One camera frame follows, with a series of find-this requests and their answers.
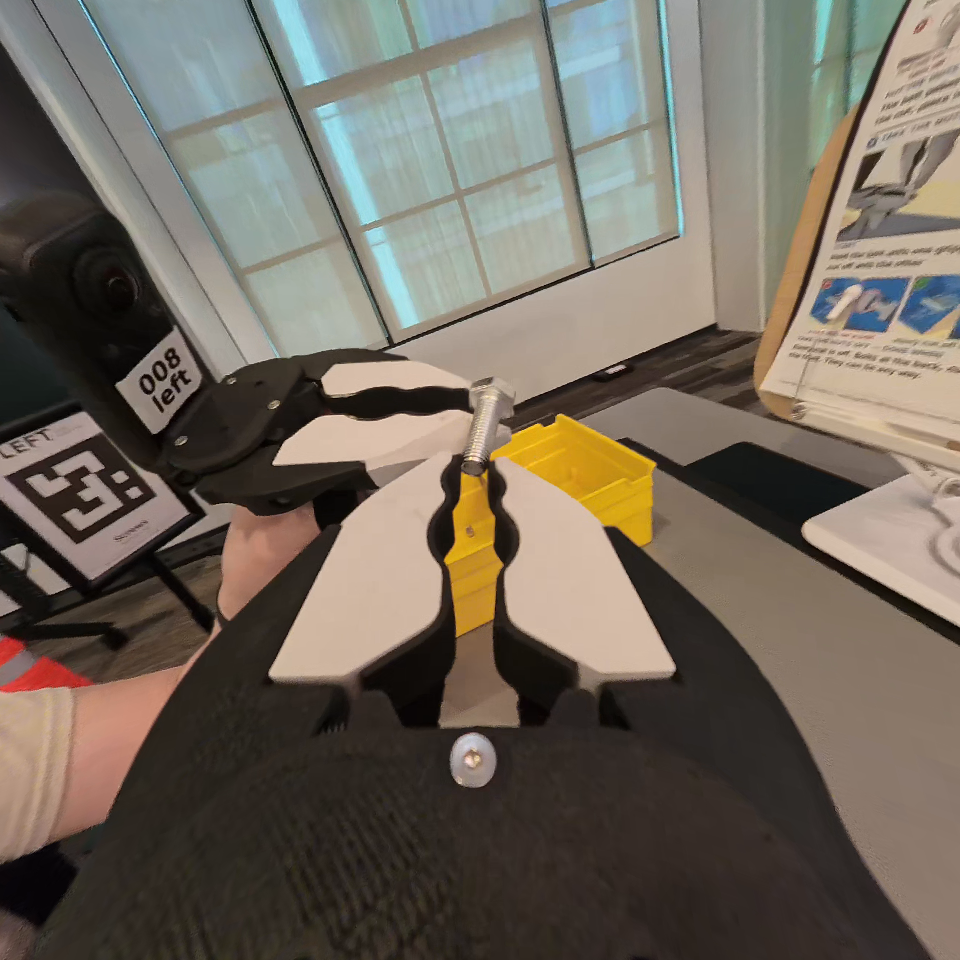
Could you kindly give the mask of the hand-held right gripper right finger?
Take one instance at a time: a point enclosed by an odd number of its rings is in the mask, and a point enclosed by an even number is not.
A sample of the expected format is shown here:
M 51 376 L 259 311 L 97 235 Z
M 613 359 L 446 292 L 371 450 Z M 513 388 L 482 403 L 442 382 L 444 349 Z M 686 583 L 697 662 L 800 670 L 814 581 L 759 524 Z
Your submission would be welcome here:
M 519 700 L 551 710 L 569 690 L 665 681 L 674 658 L 608 529 L 576 499 L 524 466 L 487 474 L 501 562 L 494 661 Z

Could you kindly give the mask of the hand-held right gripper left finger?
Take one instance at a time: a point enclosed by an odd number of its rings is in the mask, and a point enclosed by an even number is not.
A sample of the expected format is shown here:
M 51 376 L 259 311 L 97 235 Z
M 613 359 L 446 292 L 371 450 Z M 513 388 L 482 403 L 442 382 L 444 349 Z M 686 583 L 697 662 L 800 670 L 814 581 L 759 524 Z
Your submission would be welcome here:
M 279 685 L 385 694 L 405 726 L 437 726 L 457 652 L 446 558 L 460 456 L 440 453 L 342 522 L 270 666 Z

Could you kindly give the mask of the black table pad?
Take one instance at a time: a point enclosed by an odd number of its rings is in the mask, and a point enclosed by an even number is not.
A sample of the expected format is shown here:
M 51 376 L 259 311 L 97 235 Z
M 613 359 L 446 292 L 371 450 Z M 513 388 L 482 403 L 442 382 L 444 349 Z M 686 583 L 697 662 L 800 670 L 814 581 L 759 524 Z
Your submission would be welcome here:
M 738 502 L 798 529 L 869 492 L 868 486 L 748 441 L 710 453 L 687 467 Z

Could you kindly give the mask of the black white marker sign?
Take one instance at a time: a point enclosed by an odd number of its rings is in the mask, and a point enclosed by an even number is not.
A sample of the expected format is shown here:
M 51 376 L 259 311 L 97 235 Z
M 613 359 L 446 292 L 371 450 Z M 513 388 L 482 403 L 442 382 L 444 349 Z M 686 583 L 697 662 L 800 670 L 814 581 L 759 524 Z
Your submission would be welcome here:
M 135 466 L 78 405 L 2 426 L 2 528 L 82 593 L 205 517 L 190 494 Z

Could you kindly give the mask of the person's left hand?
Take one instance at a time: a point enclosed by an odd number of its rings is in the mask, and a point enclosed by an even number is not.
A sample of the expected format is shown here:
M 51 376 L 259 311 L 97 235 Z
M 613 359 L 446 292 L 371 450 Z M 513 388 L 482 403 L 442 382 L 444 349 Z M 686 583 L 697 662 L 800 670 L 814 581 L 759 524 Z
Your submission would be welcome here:
M 312 501 L 295 510 L 257 515 L 236 506 L 221 557 L 221 584 L 216 622 L 210 637 L 222 629 L 321 534 Z

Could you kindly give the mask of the black sign stand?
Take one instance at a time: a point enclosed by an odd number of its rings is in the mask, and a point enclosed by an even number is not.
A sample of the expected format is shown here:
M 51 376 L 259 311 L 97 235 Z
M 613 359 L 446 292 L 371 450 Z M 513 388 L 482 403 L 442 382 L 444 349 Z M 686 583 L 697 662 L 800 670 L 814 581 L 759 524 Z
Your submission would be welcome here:
M 2 597 L 13 609 L 2 613 L 2 632 L 18 642 L 35 644 L 62 640 L 95 640 L 111 652 L 122 650 L 130 636 L 112 622 L 53 623 L 60 614 L 96 601 L 106 594 L 118 592 L 146 580 L 158 580 L 185 607 L 187 614 L 201 629 L 214 625 L 214 612 L 204 604 L 162 558 L 173 534 L 162 534 L 152 545 L 138 549 L 126 559 L 94 579 L 85 577 L 58 553 L 37 532 L 12 514 L 2 512 L 2 549 L 24 550 L 24 563 L 18 565 L 5 553 L 1 557 Z M 53 588 L 38 584 L 30 575 L 31 561 L 41 561 L 65 587 Z

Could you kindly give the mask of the silver hex bolt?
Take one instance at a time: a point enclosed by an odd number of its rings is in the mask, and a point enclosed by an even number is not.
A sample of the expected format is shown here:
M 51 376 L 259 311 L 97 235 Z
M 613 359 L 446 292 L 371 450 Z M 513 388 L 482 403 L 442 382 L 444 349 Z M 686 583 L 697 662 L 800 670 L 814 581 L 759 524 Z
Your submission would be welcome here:
M 462 452 L 462 474 L 479 478 L 498 449 L 500 426 L 515 414 L 516 391 L 500 377 L 474 382 L 469 388 L 472 421 Z

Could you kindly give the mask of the person's left forearm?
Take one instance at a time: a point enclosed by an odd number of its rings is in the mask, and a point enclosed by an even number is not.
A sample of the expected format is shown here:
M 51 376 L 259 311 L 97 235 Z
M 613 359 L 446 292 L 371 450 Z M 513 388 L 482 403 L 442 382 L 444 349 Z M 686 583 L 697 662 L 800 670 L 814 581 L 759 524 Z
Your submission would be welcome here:
M 2 693 L 1 862 L 105 822 L 182 666 L 79 689 Z

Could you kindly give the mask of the wooden instruction board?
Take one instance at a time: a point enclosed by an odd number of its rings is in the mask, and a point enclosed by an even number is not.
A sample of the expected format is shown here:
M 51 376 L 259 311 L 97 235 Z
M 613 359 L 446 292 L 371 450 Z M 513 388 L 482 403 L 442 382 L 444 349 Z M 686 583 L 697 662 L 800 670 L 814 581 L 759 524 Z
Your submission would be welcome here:
M 959 449 L 958 103 L 852 112 L 812 175 L 755 360 L 763 404 L 812 400 Z

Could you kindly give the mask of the illustrated instruction sheet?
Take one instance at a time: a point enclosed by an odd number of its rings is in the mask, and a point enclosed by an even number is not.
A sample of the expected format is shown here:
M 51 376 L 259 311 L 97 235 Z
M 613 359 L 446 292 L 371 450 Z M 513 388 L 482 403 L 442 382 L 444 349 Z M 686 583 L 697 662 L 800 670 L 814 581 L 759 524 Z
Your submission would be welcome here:
M 958 2 L 905 2 L 811 182 L 758 356 L 769 398 L 958 436 Z

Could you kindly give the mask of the white board stand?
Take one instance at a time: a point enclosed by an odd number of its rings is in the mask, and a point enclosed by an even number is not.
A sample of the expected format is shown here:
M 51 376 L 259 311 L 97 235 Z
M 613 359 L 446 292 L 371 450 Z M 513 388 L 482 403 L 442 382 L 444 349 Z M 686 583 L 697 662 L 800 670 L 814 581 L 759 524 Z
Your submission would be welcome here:
M 901 478 L 805 522 L 804 539 L 958 626 L 958 438 L 933 425 L 900 425 L 812 399 L 795 400 L 790 418 L 884 452 L 905 470 Z

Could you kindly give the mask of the white framed glass door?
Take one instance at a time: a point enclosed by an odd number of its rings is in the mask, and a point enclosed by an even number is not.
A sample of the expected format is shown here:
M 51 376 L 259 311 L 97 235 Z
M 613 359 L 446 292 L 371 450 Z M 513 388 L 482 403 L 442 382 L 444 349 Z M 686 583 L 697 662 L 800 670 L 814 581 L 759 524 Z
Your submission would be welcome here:
M 30 2 L 247 354 L 389 349 L 684 239 L 668 2 Z

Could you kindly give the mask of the orange safety vest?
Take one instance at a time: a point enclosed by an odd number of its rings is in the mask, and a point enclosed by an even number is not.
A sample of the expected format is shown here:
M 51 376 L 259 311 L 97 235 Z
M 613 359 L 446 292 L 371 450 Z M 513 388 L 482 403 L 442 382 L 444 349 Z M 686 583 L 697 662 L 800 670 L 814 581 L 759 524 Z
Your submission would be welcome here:
M 93 686 L 88 678 L 47 656 L 33 654 L 25 644 L 1 637 L 1 692 L 78 690 Z

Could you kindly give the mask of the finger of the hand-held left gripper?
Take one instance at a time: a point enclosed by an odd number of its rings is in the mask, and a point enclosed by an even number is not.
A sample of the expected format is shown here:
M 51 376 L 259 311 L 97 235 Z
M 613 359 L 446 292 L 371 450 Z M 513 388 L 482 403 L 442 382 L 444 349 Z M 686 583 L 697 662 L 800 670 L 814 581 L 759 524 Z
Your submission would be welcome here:
M 320 379 L 333 414 L 362 421 L 392 416 L 472 413 L 470 381 L 417 361 L 341 363 Z
M 463 452 L 473 424 L 464 411 L 393 414 L 359 419 L 330 414 L 313 419 L 282 443 L 274 467 L 360 464 L 382 488 L 438 455 Z

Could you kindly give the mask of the yellow parts bin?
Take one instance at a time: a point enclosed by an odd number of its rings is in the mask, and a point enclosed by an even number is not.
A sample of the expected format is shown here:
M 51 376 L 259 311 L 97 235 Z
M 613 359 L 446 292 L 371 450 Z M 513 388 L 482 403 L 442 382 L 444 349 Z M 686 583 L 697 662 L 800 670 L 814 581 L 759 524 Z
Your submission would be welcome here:
M 606 527 L 637 546 L 654 537 L 654 461 L 568 416 L 513 434 L 494 453 L 578 501 Z M 450 573 L 457 638 L 492 622 L 502 563 L 495 550 L 495 519 L 485 479 L 465 477 L 453 512 Z

